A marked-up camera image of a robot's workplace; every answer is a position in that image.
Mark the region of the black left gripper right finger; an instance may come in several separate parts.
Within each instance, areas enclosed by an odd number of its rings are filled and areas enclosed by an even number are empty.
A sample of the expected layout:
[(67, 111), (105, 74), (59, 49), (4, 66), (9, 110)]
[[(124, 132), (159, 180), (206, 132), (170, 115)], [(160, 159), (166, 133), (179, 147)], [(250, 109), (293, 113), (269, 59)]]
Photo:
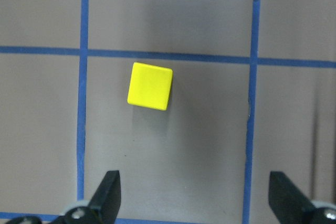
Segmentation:
[(315, 211), (310, 199), (280, 171), (270, 172), (268, 203), (280, 223), (309, 223)]

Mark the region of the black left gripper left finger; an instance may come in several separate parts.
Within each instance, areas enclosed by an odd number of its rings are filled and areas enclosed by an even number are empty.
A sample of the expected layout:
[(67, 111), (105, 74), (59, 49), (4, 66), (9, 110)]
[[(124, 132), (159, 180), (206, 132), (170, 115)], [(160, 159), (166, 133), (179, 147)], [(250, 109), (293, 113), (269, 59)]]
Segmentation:
[(100, 185), (88, 203), (88, 207), (102, 223), (115, 223), (121, 206), (120, 172), (106, 172)]

